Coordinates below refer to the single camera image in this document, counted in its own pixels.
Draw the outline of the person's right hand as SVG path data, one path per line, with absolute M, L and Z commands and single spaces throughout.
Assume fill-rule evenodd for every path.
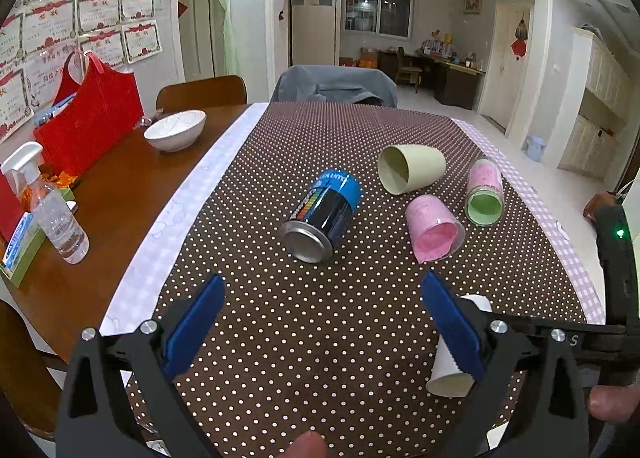
M 640 400 L 638 386 L 595 386 L 588 397 L 588 412 L 601 421 L 626 423 Z

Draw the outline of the person's left hand thumb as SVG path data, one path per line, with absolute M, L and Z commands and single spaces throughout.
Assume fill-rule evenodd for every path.
M 329 449 L 326 441 L 317 432 L 308 431 L 296 438 L 279 458 L 326 458 L 327 456 L 329 456 Z

